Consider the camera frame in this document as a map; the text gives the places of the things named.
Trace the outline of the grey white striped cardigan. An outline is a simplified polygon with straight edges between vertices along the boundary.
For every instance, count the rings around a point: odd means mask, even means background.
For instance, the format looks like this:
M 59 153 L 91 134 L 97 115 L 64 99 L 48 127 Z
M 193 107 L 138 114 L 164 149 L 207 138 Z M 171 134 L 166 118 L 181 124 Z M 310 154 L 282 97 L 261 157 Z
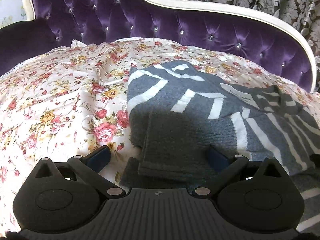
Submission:
M 130 70 L 133 146 L 125 187 L 198 186 L 215 176 L 210 146 L 227 157 L 276 158 L 305 201 L 300 232 L 319 234 L 319 122 L 278 86 L 249 88 L 171 61 Z

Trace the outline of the floral bedspread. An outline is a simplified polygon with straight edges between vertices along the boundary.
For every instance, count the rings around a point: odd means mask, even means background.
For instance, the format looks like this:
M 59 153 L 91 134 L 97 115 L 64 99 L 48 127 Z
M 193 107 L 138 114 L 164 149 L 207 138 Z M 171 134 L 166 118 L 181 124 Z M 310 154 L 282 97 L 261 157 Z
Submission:
M 111 161 L 101 175 L 120 182 L 127 160 L 138 153 L 129 141 L 129 71 L 173 60 L 188 61 L 229 83 L 277 85 L 319 119 L 318 93 L 308 93 L 240 56 L 160 38 L 128 38 L 101 45 L 74 40 L 70 46 L 19 63 L 1 77 L 2 235 L 20 230 L 12 204 L 43 157 L 64 162 L 107 145 Z

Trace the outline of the purple tufted white-framed headboard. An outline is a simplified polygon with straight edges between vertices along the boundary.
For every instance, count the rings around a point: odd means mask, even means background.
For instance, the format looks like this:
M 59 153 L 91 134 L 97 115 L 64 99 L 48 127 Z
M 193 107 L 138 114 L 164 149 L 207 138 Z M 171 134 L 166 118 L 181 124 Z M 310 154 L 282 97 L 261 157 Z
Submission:
M 312 92 L 316 60 L 306 39 L 266 13 L 185 0 L 26 0 L 27 20 L 1 29 L 1 73 L 73 40 L 157 37 L 239 55 Z

